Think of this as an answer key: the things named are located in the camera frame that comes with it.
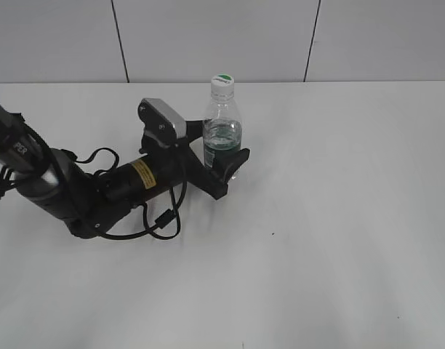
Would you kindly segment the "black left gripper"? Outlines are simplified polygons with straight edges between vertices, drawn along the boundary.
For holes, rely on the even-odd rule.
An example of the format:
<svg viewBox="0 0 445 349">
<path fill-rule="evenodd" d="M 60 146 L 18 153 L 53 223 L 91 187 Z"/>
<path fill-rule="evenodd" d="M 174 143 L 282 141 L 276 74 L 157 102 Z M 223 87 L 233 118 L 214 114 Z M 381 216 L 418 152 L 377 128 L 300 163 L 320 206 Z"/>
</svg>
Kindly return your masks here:
<svg viewBox="0 0 445 349">
<path fill-rule="evenodd" d="M 203 137 L 204 120 L 187 120 L 186 137 L 197 140 Z M 228 182 L 239 168 L 248 161 L 250 149 L 244 148 L 230 155 L 215 156 L 210 172 L 193 152 L 187 140 L 162 148 L 151 135 L 144 133 L 140 152 L 151 165 L 158 186 L 171 187 L 189 182 L 218 200 L 228 193 Z"/>
</svg>

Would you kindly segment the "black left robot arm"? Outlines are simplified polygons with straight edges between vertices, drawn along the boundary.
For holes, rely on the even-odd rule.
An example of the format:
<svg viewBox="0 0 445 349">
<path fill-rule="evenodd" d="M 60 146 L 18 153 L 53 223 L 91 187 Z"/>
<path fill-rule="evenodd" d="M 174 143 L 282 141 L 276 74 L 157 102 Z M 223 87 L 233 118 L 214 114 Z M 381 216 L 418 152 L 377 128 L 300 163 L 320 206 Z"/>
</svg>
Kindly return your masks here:
<svg viewBox="0 0 445 349">
<path fill-rule="evenodd" d="M 0 198 L 16 190 L 36 206 L 65 223 L 73 236 L 112 239 L 111 228 L 133 209 L 162 193 L 171 207 L 145 235 L 158 237 L 169 223 L 180 224 L 179 209 L 185 190 L 193 185 L 214 199 L 228 192 L 230 177 L 248 160 L 249 149 L 205 167 L 191 149 L 202 137 L 204 123 L 187 121 L 158 98 L 145 98 L 137 108 L 144 124 L 140 157 L 127 164 L 86 173 L 75 153 L 49 147 L 19 113 L 0 105 Z"/>
</svg>

